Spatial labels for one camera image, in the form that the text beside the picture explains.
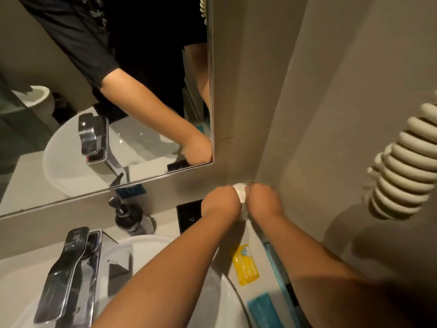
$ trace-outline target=yellow plastic wrapper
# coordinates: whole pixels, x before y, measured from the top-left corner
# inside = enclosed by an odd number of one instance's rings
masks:
[[[259,277],[257,267],[252,259],[249,245],[241,245],[232,256],[235,270],[237,272],[238,281],[241,286],[255,281]]]

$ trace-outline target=shirt sleeve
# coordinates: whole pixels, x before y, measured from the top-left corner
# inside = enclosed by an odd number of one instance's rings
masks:
[[[100,88],[104,77],[119,68],[108,35],[81,0],[20,0],[55,43],[90,82]]]

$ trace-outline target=hand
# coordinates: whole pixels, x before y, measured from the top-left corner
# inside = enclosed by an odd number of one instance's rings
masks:
[[[235,220],[240,212],[240,199],[237,191],[230,185],[216,188],[202,201],[202,216],[219,213]]]
[[[250,183],[245,190],[246,207],[255,221],[284,215],[279,194],[270,186]]]
[[[183,147],[183,154],[191,166],[210,162],[212,158],[212,144],[209,138],[198,131]]]

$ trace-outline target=mirror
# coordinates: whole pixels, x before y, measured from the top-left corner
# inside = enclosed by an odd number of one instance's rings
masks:
[[[0,0],[0,215],[210,163],[206,10]]]

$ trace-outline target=wall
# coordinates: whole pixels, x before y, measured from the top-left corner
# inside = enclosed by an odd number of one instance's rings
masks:
[[[147,213],[203,198],[218,185],[254,179],[307,0],[270,1],[212,0],[215,163],[145,183],[148,193],[133,201]],[[63,241],[74,227],[113,225],[111,195],[0,219],[0,259]]]
[[[257,179],[287,216],[437,322],[437,198],[401,222],[361,205],[376,153],[437,88],[437,0],[309,0]]]
[[[85,77],[18,0],[0,0],[0,28],[0,73],[14,87],[46,86],[77,110],[95,103]]]

